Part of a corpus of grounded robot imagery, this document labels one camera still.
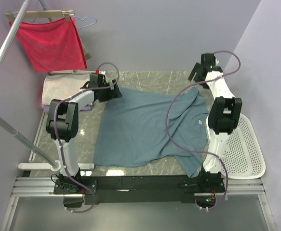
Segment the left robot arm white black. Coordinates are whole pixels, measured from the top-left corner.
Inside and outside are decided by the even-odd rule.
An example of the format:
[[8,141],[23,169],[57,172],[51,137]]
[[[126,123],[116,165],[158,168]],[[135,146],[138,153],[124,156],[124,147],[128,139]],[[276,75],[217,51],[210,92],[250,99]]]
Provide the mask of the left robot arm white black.
[[91,72],[86,81],[75,93],[63,99],[52,99],[49,105],[46,131],[54,141],[59,155],[60,175],[69,177],[65,187],[71,193],[82,189],[82,181],[76,176],[80,174],[80,166],[75,156],[75,137],[79,130],[79,112],[95,101],[107,102],[121,98],[118,87],[120,75],[108,80],[101,72]]

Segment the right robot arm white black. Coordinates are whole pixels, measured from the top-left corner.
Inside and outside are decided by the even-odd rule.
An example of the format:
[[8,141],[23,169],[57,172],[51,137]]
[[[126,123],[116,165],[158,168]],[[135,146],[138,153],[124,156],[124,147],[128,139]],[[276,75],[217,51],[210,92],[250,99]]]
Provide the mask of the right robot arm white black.
[[221,160],[226,143],[238,126],[242,108],[242,99],[235,97],[230,91],[225,76],[215,55],[204,53],[188,77],[189,81],[209,89],[214,99],[206,119],[208,153],[197,177],[198,188],[203,192],[225,190]]

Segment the blue t shirt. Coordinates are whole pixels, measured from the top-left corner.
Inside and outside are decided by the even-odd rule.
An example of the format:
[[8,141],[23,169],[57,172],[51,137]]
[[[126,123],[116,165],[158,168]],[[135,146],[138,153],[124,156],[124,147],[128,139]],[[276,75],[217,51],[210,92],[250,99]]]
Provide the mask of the blue t shirt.
[[95,145],[99,166],[139,167],[173,155],[189,177],[198,174],[207,143],[206,100],[196,88],[179,97],[122,88],[107,102]]

